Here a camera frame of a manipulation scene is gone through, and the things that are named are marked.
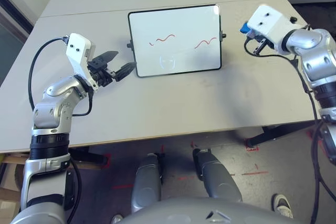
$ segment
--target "shoe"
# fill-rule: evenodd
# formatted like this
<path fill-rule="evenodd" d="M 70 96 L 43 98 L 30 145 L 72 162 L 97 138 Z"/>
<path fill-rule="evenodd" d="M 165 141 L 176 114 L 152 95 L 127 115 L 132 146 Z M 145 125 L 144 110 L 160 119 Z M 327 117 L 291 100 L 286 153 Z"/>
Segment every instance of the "shoe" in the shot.
<path fill-rule="evenodd" d="M 288 199 L 282 194 L 274 194 L 272 198 L 272 210 L 277 214 L 293 219 Z"/>
<path fill-rule="evenodd" d="M 115 215 L 113 216 L 112 220 L 111 220 L 111 224 L 116 224 L 120 221 L 122 221 L 124 217 L 122 215 Z"/>
<path fill-rule="evenodd" d="M 193 150 L 193 160 L 194 160 L 194 164 L 195 164 L 197 177 L 200 181 L 203 181 L 202 171 L 201 171 L 200 165 L 198 163 L 198 157 L 197 157 L 197 155 L 200 151 L 201 150 L 198 149 L 198 148 Z"/>

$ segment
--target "whiteboard frame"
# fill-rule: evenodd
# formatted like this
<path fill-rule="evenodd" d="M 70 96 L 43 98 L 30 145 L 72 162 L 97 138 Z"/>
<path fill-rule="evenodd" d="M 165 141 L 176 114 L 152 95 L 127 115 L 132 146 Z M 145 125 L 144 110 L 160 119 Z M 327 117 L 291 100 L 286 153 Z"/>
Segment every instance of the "whiteboard frame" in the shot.
<path fill-rule="evenodd" d="M 131 22 L 130 22 L 130 15 L 134 14 L 134 13 L 147 13 L 147 12 L 159 12 L 162 10 L 175 10 L 175 9 L 186 9 L 186 8 L 196 8 L 196 7 L 207 7 L 207 6 L 218 6 L 219 8 L 219 16 L 218 16 L 218 21 L 219 21 L 219 30 L 218 30 L 218 37 L 219 37 L 219 67 L 218 68 L 213 68 L 213 69 L 204 69 L 204 70 L 195 70 L 195 71 L 187 71 L 187 72 L 178 72 L 178 73 L 164 73 L 164 74 L 155 74 L 155 75 L 151 75 L 151 76 L 140 76 L 138 74 L 138 67 L 137 65 L 135 65 L 135 71 L 136 71 L 136 75 L 139 78 L 147 78 L 147 77 L 156 77 L 156 76 L 170 76 L 173 74 L 182 74 L 182 73 L 195 73 L 195 72 L 204 72 L 204 71 L 211 71 L 211 70 L 218 70 L 220 68 L 222 68 L 222 42 L 223 42 L 223 38 L 221 37 L 221 35 L 223 34 L 222 31 L 222 25 L 221 25 L 221 19 L 220 19 L 220 12 L 221 12 L 221 7 L 217 4 L 208 4 L 208 5 L 194 5 L 194 6 L 183 6 L 183 7 L 175 7 L 175 8 L 164 8 L 164 9 L 152 9 L 152 10 L 140 10 L 137 12 L 130 12 L 127 15 L 128 18 L 128 25 L 130 28 L 130 35 L 131 35 L 131 49 L 133 51 L 133 57 L 134 57 L 134 62 L 136 63 L 136 57 L 135 57 L 135 50 L 134 50 L 134 46 L 133 46 L 133 37 L 132 37 L 132 29 L 131 29 Z"/>

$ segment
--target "whiteboard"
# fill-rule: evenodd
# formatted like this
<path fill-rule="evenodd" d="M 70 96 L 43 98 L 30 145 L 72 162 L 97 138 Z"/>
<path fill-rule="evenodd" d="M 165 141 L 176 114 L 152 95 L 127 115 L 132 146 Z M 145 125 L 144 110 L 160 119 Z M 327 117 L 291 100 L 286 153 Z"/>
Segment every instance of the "whiteboard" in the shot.
<path fill-rule="evenodd" d="M 131 12 L 128 20 L 139 77 L 221 68 L 218 5 Z"/>

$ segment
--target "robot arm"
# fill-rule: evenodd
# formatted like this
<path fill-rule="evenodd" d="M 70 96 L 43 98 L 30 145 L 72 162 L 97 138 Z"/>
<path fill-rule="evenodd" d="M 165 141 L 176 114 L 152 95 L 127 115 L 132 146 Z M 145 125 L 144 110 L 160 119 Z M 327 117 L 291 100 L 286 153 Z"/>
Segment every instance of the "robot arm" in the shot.
<path fill-rule="evenodd" d="M 273 8 L 259 6 L 247 23 L 249 38 L 262 38 L 282 55 L 301 57 L 302 71 L 320 104 L 321 135 L 331 163 L 336 165 L 336 43 L 324 29 L 305 30 Z"/>
<path fill-rule="evenodd" d="M 108 51 L 92 58 L 94 45 L 79 34 L 71 34 L 66 55 L 75 71 L 47 88 L 33 111 L 30 157 L 25 164 L 21 212 L 12 223 L 65 224 L 65 210 L 75 202 L 74 181 L 68 153 L 72 116 L 86 115 L 92 96 L 100 86 L 120 81 L 135 67 L 127 63 L 117 72 L 107 68 L 118 52 Z M 89 96 L 85 114 L 73 115 L 76 105 Z"/>

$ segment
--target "sneaker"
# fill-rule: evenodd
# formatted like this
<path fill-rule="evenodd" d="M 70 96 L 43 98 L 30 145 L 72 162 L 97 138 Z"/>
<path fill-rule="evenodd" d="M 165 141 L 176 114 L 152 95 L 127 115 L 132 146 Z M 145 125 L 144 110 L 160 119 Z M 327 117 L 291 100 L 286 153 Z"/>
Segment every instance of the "sneaker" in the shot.
<path fill-rule="evenodd" d="M 272 198 L 272 210 L 277 214 L 293 219 L 288 199 L 282 194 L 274 194 Z"/>
<path fill-rule="evenodd" d="M 120 221 L 122 221 L 123 216 L 122 215 L 115 215 L 113 216 L 112 220 L 111 220 L 111 224 L 116 224 Z"/>

